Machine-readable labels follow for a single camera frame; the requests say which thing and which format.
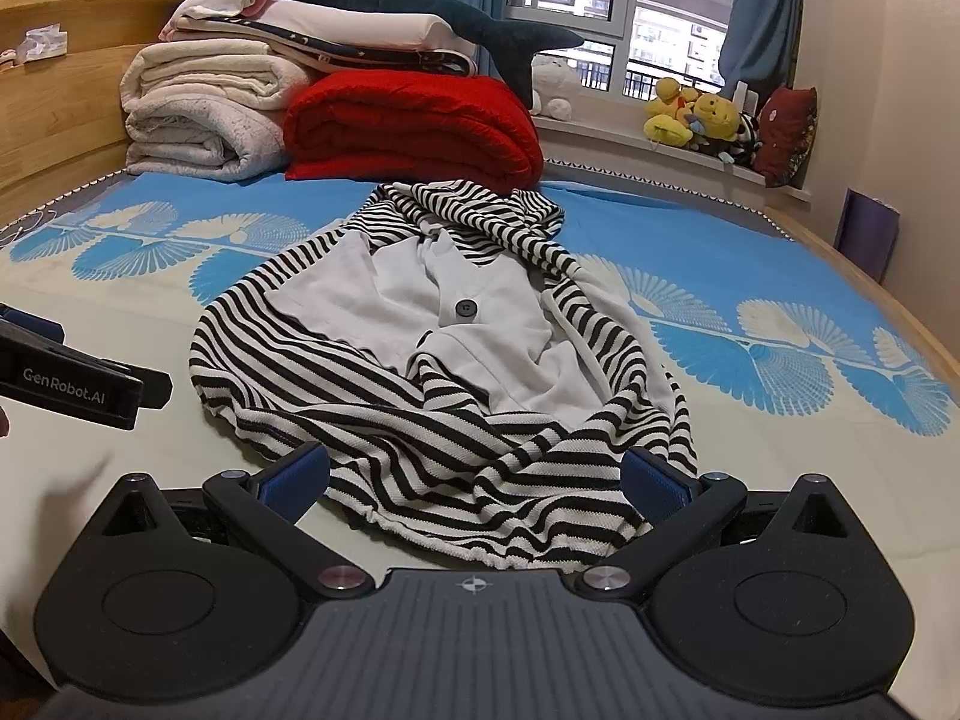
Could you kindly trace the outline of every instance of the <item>dark green plush toy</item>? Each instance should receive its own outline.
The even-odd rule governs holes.
[[[433,13],[460,37],[490,52],[502,79],[527,109],[533,107],[530,63],[549,49],[583,45],[580,35],[561,26],[522,20],[496,20],[459,0],[296,0],[364,13]]]

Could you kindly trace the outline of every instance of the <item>bed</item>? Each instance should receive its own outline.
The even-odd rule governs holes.
[[[0,34],[59,20],[75,52],[0,73],[5,121],[24,122],[0,133],[0,162],[13,166],[0,179],[0,300],[64,324],[71,346],[174,380],[171,403],[141,413],[131,433],[4,404],[13,432],[0,445],[2,626],[37,665],[32,605],[119,475],[145,470],[162,487],[195,487],[262,464],[205,415],[190,385],[187,349],[203,306],[373,189],[117,172],[119,74],[176,1],[0,1]],[[106,28],[90,28],[104,18]],[[8,102],[25,89],[46,107]],[[957,362],[787,215],[561,163],[548,166],[541,191],[565,210],[560,243],[650,323],[688,396],[702,471],[760,490],[789,488],[810,470],[832,476],[915,608],[894,695],[920,718],[959,717]],[[328,501],[299,525],[378,580],[392,566],[456,565],[354,530]]]

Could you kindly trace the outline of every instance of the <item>bed sheet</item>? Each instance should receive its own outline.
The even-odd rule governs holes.
[[[0,493],[0,601],[5,629],[28,655],[22,611],[117,476],[147,470],[176,487],[256,466],[189,385],[193,325],[243,274],[355,210],[371,189],[144,175],[0,251],[4,302],[63,322],[85,351],[175,380],[171,404],[142,413],[131,434],[5,404],[13,433],[2,452],[15,465]],[[810,470],[832,476],[915,607],[896,697],[922,718],[957,717],[960,413],[946,385],[875,306],[795,242],[671,202],[570,183],[542,190],[565,209],[560,242],[650,322],[688,396],[701,470],[759,490],[789,488]],[[311,509],[301,527],[378,577],[440,561],[350,531],[330,507]]]

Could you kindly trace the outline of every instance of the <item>window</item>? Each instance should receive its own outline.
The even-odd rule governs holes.
[[[558,23],[587,39],[579,49],[549,53],[565,57],[589,89],[649,100],[664,76],[705,92],[723,86],[717,62],[733,0],[508,0],[507,5],[511,18]]]

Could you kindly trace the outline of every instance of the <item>white teddy bear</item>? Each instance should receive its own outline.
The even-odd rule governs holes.
[[[549,116],[561,122],[573,118],[573,103],[580,93],[580,77],[563,57],[534,57],[534,116]]]

